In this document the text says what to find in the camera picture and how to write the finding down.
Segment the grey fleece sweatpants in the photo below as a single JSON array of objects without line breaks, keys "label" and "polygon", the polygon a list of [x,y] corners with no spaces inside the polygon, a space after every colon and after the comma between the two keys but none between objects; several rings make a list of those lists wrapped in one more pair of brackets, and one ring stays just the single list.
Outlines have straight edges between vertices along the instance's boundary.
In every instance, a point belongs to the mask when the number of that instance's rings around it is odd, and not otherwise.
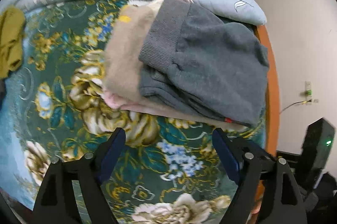
[{"label": "grey fleece sweatpants", "polygon": [[269,62],[244,24],[193,3],[163,0],[138,59],[143,97],[191,115],[257,124]]}]

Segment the teal floral bed blanket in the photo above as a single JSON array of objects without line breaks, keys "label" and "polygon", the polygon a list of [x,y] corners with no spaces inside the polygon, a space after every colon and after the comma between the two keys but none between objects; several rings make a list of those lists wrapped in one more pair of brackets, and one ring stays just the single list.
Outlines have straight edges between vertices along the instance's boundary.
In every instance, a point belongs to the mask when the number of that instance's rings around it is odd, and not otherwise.
[{"label": "teal floral bed blanket", "polygon": [[126,145],[102,185],[120,223],[218,223],[236,192],[213,125],[110,108],[104,49],[129,0],[24,12],[21,66],[1,80],[1,188],[28,208],[52,160],[78,160],[114,129]]}]

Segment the black box green light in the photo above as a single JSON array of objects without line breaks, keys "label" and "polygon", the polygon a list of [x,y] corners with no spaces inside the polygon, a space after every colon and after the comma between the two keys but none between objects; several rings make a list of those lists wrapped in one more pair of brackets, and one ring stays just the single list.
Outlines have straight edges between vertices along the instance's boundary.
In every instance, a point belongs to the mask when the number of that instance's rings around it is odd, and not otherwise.
[{"label": "black box green light", "polygon": [[313,188],[325,168],[335,137],[335,127],[320,118],[307,127],[299,161],[299,174],[308,188]]}]

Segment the beige pink folded garment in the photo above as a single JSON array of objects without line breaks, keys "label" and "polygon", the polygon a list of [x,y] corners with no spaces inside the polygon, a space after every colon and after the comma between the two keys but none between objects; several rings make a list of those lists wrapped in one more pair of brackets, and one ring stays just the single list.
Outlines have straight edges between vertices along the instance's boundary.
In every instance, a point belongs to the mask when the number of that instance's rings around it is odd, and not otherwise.
[{"label": "beige pink folded garment", "polygon": [[104,50],[103,99],[112,109],[164,116],[178,121],[203,122],[223,130],[246,127],[198,115],[189,115],[143,98],[138,90],[143,64],[138,60],[144,39],[164,0],[129,0],[120,10]]}]

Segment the olive green knit garment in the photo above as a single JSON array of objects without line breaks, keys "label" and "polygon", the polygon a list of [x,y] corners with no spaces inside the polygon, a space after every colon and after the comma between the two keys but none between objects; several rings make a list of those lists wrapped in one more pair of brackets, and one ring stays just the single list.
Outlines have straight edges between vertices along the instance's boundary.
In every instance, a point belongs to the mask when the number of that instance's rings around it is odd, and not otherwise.
[{"label": "olive green knit garment", "polygon": [[25,15],[20,9],[9,6],[1,14],[1,80],[21,66],[24,26]]}]

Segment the white wall socket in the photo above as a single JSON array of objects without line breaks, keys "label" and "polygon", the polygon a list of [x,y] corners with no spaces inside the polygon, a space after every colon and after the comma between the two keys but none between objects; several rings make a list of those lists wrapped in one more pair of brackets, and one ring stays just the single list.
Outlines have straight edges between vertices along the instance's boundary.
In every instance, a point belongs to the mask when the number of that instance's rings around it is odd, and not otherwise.
[{"label": "white wall socket", "polygon": [[304,95],[307,105],[317,104],[319,102],[318,99],[313,98],[312,83],[310,81],[305,82]]}]

